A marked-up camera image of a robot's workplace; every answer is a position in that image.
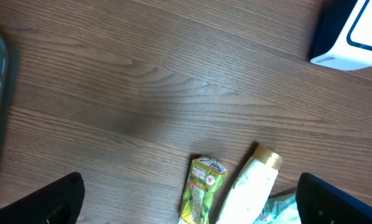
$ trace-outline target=green wrapper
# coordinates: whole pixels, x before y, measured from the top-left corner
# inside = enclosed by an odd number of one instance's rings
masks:
[[[228,171],[215,159],[200,157],[192,161],[180,206],[179,224],[208,224],[213,194]]]

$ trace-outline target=logo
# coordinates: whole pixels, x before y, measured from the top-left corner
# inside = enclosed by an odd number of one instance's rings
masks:
[[[212,175],[209,175],[206,179],[205,182],[207,183],[208,186],[212,186],[215,184],[215,178]]]
[[[335,60],[335,57],[333,57],[334,55],[331,55],[331,56],[328,56],[327,58],[323,58],[321,60],[318,60],[316,63],[322,63],[322,62],[326,62],[326,61],[329,61],[329,60]]]

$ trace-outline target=white device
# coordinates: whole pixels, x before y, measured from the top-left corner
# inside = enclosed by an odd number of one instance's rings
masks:
[[[372,0],[335,0],[315,39],[311,63],[344,71],[372,66]]]

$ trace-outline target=wooden table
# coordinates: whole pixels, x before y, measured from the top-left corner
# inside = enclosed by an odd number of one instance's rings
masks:
[[[78,171],[79,223],[176,223],[190,158],[231,180],[254,141],[286,160],[273,193],[311,172],[372,205],[372,68],[308,63],[321,3],[0,0],[21,57],[0,208]]]

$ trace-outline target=printed label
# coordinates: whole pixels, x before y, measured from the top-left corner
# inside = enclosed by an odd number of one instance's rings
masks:
[[[203,203],[204,190],[194,187],[193,188],[193,210],[190,219],[193,223],[200,223],[201,207]]]
[[[215,184],[215,178],[212,175],[209,175],[206,179],[205,182],[207,183],[208,186],[212,186]]]
[[[205,172],[199,170],[197,167],[193,167],[192,174],[193,174],[194,176],[196,176],[196,177],[198,177],[198,178],[204,180]]]

